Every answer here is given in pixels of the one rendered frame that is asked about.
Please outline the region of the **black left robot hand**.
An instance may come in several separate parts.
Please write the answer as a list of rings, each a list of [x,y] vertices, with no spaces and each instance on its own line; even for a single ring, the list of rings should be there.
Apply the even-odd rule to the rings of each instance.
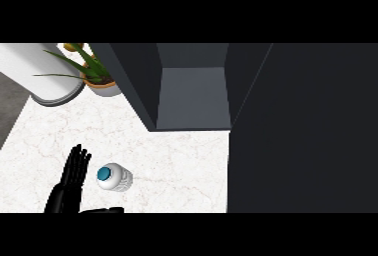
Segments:
[[[47,198],[46,213],[80,213],[81,192],[90,159],[92,154],[81,148],[81,145],[74,146],[67,158],[61,181]]]

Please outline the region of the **green potted plant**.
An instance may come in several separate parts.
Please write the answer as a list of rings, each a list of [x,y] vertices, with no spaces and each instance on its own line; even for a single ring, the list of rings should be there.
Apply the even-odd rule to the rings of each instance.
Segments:
[[[80,72],[78,75],[68,75],[68,74],[56,74],[49,73],[49,76],[59,76],[59,77],[69,77],[80,79],[84,85],[90,88],[93,93],[102,97],[114,97],[121,94],[120,87],[117,85],[115,79],[111,76],[111,73],[98,58],[96,54],[89,54],[83,49],[83,45],[80,43],[68,43],[68,46],[75,50],[78,55],[81,56],[84,63],[78,64],[74,60],[71,60],[64,55],[53,53],[52,51],[46,50],[52,56],[55,56],[59,60],[62,60],[67,64],[69,64],[77,71]]]

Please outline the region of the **dark grey open cabinet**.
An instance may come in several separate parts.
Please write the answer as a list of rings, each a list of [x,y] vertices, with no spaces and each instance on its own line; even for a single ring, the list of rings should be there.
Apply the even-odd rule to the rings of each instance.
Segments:
[[[93,43],[151,132],[229,130],[269,43]]]

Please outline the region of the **clear bottled water blue cap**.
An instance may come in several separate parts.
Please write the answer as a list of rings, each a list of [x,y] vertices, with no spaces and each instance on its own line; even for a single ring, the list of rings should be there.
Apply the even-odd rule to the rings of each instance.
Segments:
[[[108,163],[98,170],[96,181],[103,190],[126,192],[133,184],[133,174],[120,164]]]

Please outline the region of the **white cylindrical appliance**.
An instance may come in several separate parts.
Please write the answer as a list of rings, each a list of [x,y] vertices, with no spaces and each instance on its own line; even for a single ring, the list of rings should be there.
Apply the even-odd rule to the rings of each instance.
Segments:
[[[80,94],[80,71],[56,56],[56,43],[0,43],[0,72],[30,91],[34,101],[55,107]]]

